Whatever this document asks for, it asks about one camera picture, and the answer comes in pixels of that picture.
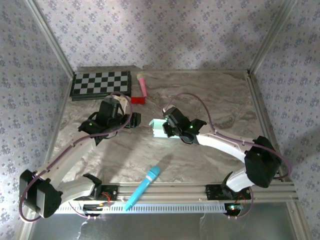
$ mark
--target checkered board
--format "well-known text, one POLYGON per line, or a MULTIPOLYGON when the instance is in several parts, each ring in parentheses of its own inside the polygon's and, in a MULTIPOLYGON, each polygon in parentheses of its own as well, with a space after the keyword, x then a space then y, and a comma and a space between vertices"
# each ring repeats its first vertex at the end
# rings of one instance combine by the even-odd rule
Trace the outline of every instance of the checkered board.
POLYGON ((131 97, 130 71, 77 73, 73 76, 72 101, 103 99, 112 92, 131 97))

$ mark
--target floral wallpaper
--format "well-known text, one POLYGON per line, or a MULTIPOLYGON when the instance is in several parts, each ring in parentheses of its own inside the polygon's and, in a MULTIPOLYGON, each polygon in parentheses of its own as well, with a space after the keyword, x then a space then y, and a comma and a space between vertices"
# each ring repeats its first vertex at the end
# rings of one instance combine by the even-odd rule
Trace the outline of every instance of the floral wallpaper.
POLYGON ((20 174, 44 162, 69 79, 25 2, 0 8, 0 239, 12 239, 20 174))
POLYGON ((314 239, 320 239, 320 2, 301 0, 255 74, 314 239))
POLYGON ((283 0, 36 0, 79 67, 243 70, 283 0))

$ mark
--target beige marble tabletop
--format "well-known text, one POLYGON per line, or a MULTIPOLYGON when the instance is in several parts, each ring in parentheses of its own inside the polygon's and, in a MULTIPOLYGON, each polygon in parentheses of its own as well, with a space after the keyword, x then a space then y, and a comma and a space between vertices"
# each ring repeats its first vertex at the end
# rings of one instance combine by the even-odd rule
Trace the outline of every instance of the beige marble tabletop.
MULTIPOLYGON (((221 72, 147 73, 145 105, 133 105, 142 114, 139 127, 125 129, 103 140, 84 155, 63 181, 91 173, 104 183, 139 182, 153 165, 162 172, 157 182, 221 182, 244 165, 232 156, 208 146, 188 145, 180 139, 156 138, 149 122, 162 119, 162 108, 181 92, 198 95, 208 106, 214 125, 226 132, 257 137, 262 130, 246 80, 221 72)), ((142 96, 132 72, 132 96, 142 96)), ((54 147, 57 153, 77 132, 80 124, 98 111, 101 100, 68 100, 54 147)), ((173 102, 189 119, 208 120, 199 101, 181 96, 173 102)))

